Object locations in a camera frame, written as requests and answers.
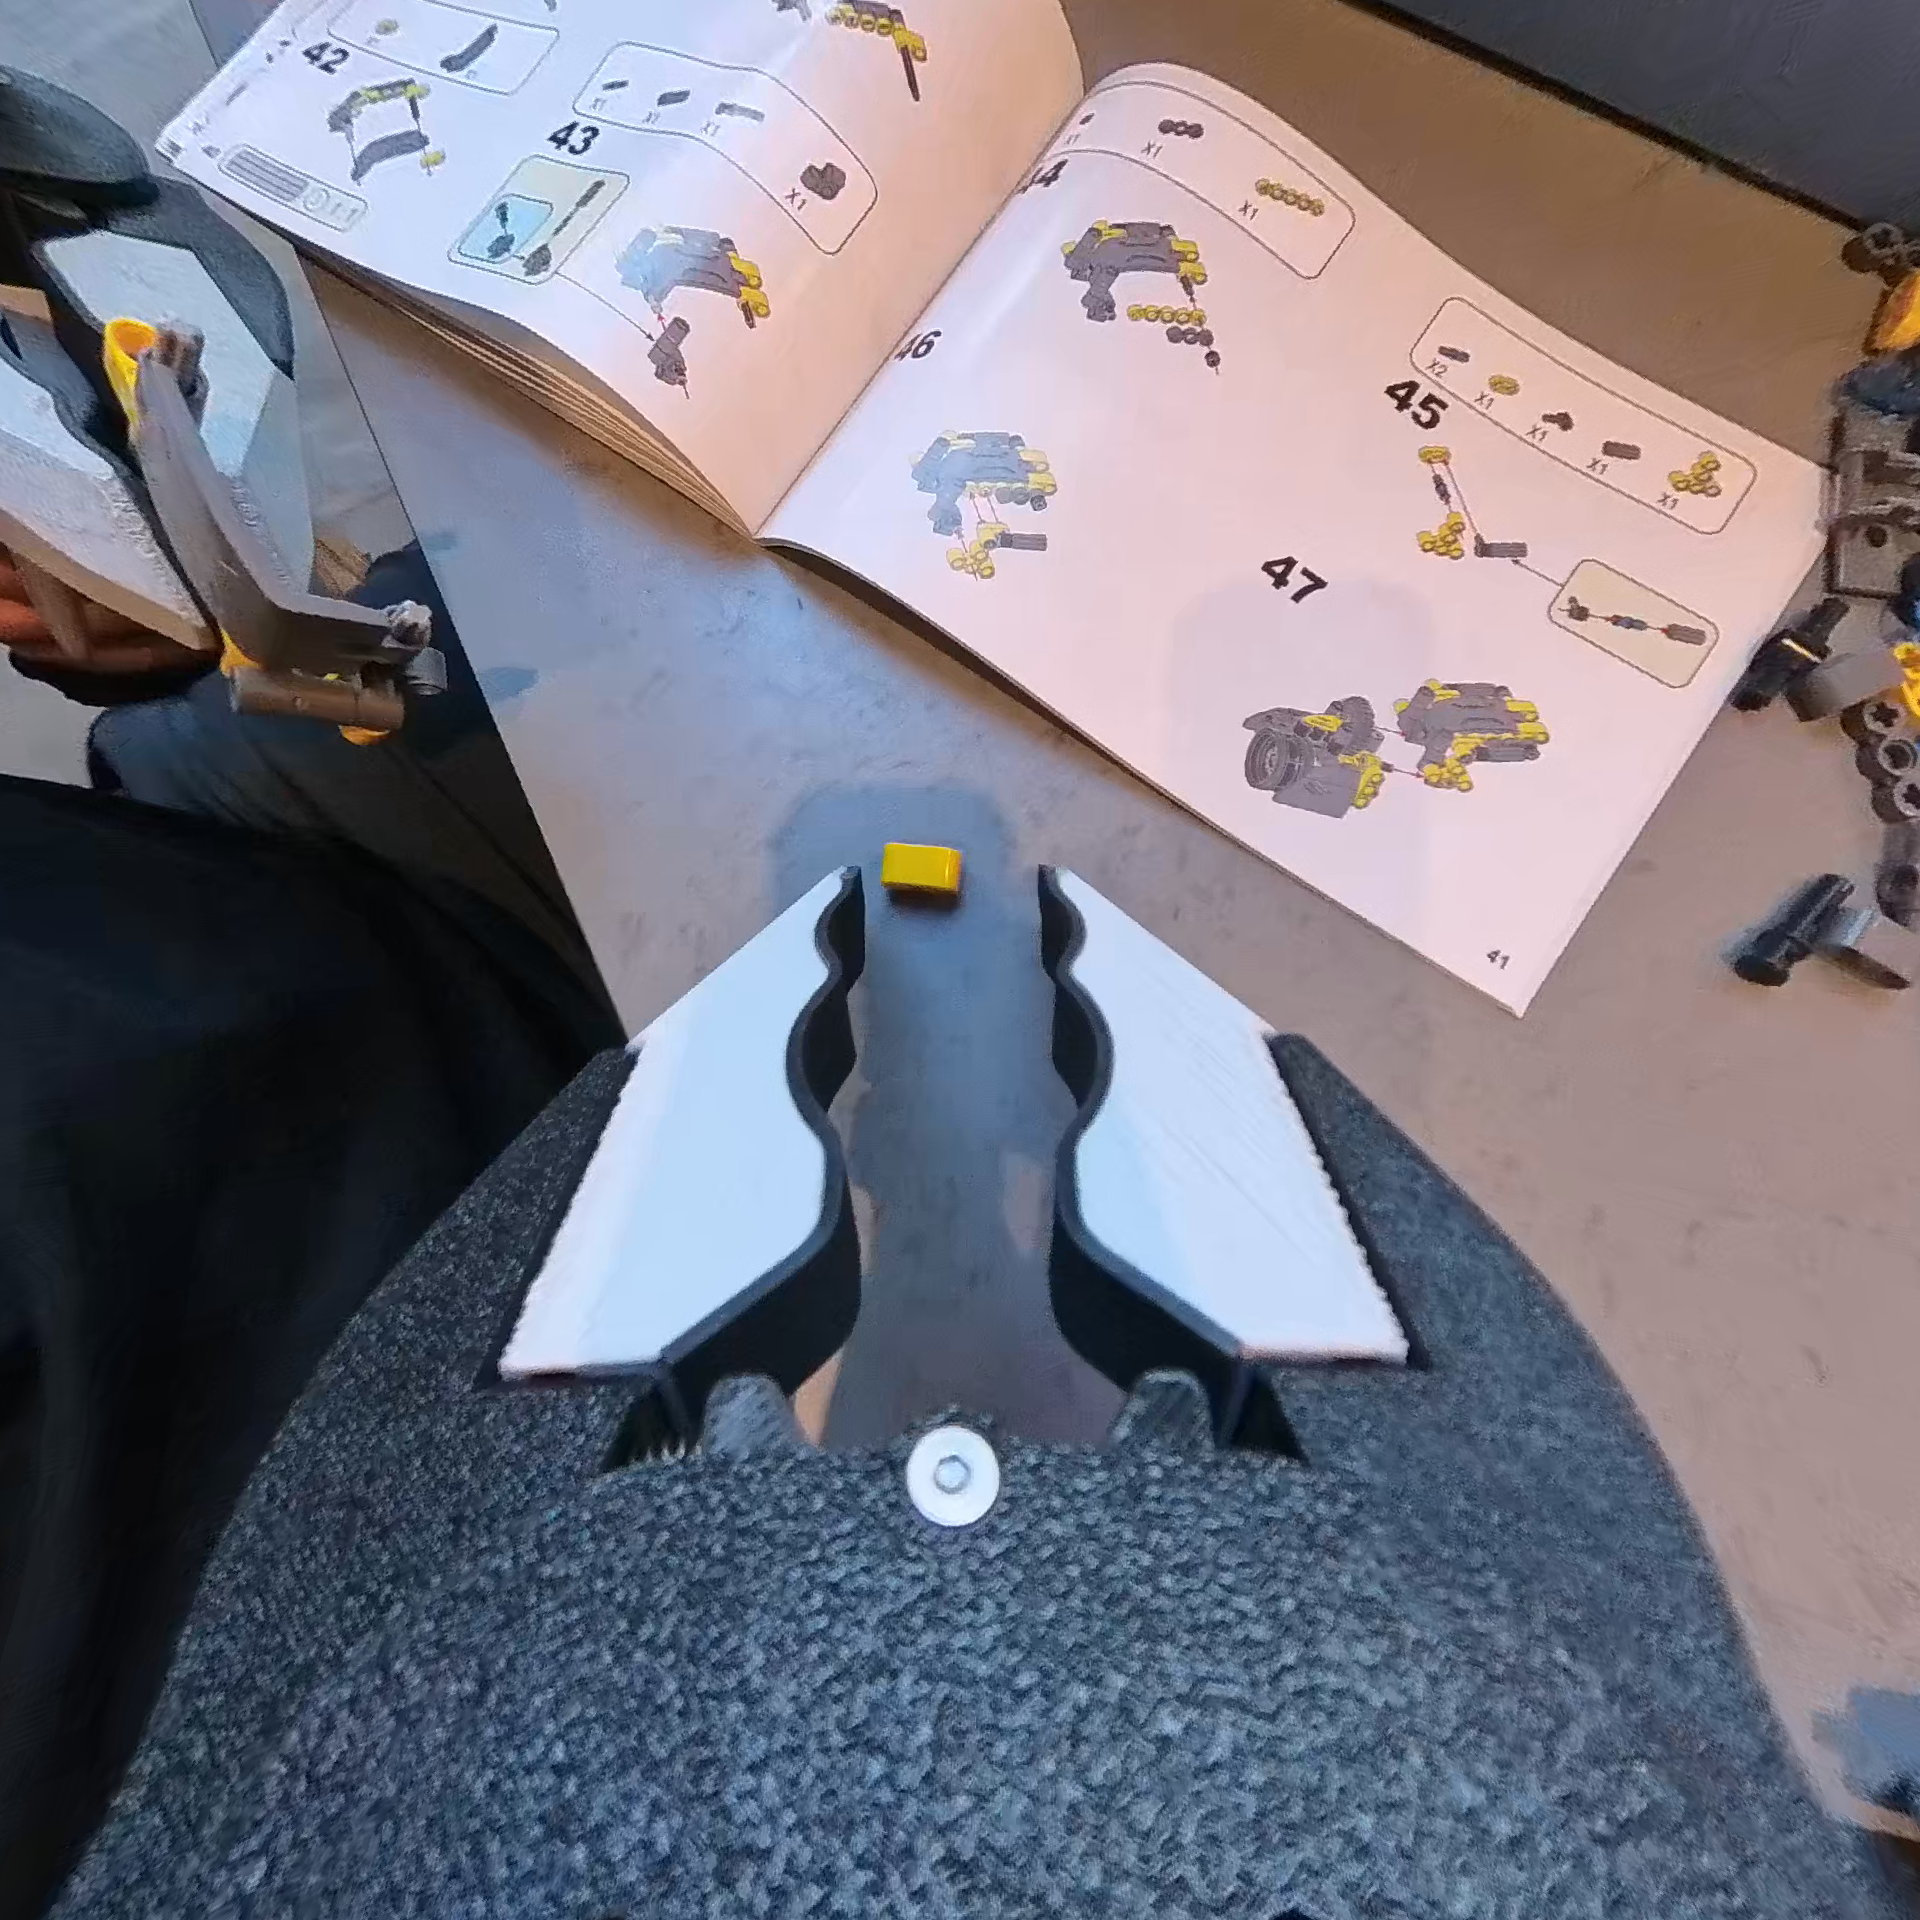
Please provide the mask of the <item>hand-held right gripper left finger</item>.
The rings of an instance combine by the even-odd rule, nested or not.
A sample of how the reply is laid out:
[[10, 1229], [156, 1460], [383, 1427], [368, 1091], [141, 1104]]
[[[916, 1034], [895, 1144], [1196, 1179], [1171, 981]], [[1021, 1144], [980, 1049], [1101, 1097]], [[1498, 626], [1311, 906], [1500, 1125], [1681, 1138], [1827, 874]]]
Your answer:
[[849, 1009], [857, 869], [829, 870], [627, 1048], [628, 1074], [528, 1283], [503, 1381], [693, 1360], [832, 1227], [826, 1104], [804, 1043]]

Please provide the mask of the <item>grey yellow brick assembly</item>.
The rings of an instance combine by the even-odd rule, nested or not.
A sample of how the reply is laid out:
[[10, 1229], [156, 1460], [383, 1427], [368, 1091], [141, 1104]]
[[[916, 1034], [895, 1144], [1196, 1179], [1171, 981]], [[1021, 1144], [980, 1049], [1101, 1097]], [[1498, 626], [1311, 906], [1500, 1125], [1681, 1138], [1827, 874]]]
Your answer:
[[218, 470], [201, 437], [204, 338], [115, 318], [104, 371], [117, 395], [160, 544], [221, 642], [241, 714], [306, 717], [368, 746], [399, 731], [410, 700], [448, 689], [431, 608], [363, 608], [300, 587]]

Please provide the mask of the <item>open instruction booklet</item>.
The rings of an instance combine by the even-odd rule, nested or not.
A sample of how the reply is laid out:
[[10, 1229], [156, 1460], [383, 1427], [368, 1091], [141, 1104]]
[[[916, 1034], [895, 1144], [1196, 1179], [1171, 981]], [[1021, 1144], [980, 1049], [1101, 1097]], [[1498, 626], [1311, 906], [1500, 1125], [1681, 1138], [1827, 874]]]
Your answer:
[[279, 4], [184, 177], [1522, 1016], [1818, 468], [1058, 4]]

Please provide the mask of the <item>pile of loose brick parts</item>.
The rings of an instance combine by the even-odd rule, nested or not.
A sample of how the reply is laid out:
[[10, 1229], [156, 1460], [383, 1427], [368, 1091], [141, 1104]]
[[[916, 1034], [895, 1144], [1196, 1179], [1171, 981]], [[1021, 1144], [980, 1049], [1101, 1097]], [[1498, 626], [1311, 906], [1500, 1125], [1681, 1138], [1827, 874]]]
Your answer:
[[1785, 705], [1836, 725], [1884, 826], [1865, 897], [1841, 874], [1805, 880], [1733, 952], [1733, 972], [1784, 987], [1823, 955], [1868, 985], [1916, 987], [1919, 916], [1919, 238], [1858, 229], [1841, 254], [1881, 278], [1864, 354], [1839, 382], [1823, 492], [1823, 594], [1748, 659], [1731, 707]]

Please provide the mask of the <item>person's left hand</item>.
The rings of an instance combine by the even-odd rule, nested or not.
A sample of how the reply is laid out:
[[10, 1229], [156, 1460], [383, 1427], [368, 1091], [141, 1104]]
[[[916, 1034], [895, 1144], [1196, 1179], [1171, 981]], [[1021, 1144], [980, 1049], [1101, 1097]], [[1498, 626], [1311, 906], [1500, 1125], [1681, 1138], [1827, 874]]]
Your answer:
[[157, 700], [215, 670], [213, 653], [141, 629], [2, 550], [2, 649], [19, 676], [68, 701]]

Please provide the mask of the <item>person's blue trouser leg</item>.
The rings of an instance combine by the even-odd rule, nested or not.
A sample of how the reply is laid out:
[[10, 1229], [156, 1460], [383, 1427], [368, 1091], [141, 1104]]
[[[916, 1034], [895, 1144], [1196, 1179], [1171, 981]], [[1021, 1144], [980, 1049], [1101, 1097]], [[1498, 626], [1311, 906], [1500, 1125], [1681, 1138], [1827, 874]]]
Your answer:
[[355, 746], [303, 717], [241, 714], [215, 675], [105, 709], [87, 737], [92, 780], [131, 800], [271, 833], [335, 836], [436, 874], [530, 918], [555, 870], [467, 664], [421, 542], [373, 561], [355, 598], [427, 605], [448, 686], [403, 731]]

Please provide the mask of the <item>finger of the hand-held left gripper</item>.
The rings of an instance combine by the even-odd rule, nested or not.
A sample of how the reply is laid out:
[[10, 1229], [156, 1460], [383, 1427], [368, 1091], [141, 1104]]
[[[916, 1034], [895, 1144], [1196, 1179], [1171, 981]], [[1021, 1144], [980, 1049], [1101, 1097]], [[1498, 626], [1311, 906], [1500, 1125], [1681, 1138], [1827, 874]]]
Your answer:
[[200, 605], [180, 540], [247, 525], [313, 586], [293, 316], [236, 232], [37, 243], [37, 574], [104, 605]]
[[164, 553], [137, 481], [84, 429], [93, 392], [42, 300], [2, 304], [2, 537], [60, 657], [84, 657], [104, 608], [191, 657], [213, 632]]

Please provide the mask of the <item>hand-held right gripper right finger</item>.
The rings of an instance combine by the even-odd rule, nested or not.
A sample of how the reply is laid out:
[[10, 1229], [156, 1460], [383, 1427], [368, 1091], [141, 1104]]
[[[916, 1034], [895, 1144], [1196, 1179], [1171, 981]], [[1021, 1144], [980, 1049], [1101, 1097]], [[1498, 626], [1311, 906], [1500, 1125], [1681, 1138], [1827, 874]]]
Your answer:
[[1228, 1360], [1407, 1364], [1277, 1032], [1080, 874], [1044, 869], [1041, 893], [1092, 1043], [1066, 1201], [1095, 1265]]

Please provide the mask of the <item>open blue cardboard box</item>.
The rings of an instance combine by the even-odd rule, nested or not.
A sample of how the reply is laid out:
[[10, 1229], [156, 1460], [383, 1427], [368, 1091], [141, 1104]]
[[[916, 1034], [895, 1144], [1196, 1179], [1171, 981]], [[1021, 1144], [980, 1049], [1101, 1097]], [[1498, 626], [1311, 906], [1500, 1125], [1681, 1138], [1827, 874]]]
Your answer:
[[1856, 224], [1916, 229], [1916, 3], [1388, 3]]

